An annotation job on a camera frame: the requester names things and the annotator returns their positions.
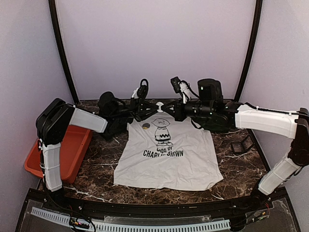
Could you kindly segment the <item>white round brooch back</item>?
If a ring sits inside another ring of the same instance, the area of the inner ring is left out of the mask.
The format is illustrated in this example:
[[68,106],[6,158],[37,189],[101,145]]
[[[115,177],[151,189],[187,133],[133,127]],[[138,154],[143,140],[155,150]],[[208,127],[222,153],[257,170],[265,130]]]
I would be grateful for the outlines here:
[[162,103],[162,102],[157,102],[156,103],[156,106],[157,106],[157,112],[158,113],[163,113],[164,111],[162,110],[162,106],[163,106],[164,104]]

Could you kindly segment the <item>white green Charlie Brown shirt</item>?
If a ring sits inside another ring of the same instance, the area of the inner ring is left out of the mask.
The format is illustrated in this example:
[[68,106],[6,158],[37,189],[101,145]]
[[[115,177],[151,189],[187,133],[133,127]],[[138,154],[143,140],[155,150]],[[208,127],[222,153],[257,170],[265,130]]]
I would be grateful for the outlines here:
[[[149,123],[150,128],[142,125]],[[128,141],[113,173],[115,185],[144,189],[208,190],[223,180],[212,134],[189,118],[167,113],[125,124]]]

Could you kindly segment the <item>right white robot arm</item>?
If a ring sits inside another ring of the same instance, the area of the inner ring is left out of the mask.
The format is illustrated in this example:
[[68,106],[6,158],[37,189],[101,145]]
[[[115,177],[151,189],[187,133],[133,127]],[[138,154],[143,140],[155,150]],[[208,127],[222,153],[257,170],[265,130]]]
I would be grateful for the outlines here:
[[309,164],[309,112],[306,108],[279,111],[237,101],[224,102],[221,83],[214,79],[199,80],[197,99],[193,100],[190,97],[193,91],[186,81],[174,77],[170,82],[181,99],[163,104],[159,109],[176,121],[190,117],[197,129],[213,132],[260,130],[292,140],[290,150],[261,178],[247,198],[246,205],[251,210],[258,209],[275,188]]

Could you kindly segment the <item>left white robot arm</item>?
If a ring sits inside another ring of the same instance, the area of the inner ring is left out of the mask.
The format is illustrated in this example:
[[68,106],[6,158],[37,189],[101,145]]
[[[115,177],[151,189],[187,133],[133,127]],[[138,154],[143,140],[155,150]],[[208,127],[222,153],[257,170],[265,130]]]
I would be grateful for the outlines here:
[[56,98],[36,120],[44,186],[54,192],[49,197],[49,203],[58,211],[68,207],[68,199],[56,192],[62,189],[60,149],[68,127],[85,128],[109,140],[124,132],[128,123],[143,121],[159,109],[158,105],[146,101],[144,96],[134,95],[126,104],[110,91],[100,96],[98,108],[99,112],[93,113]]

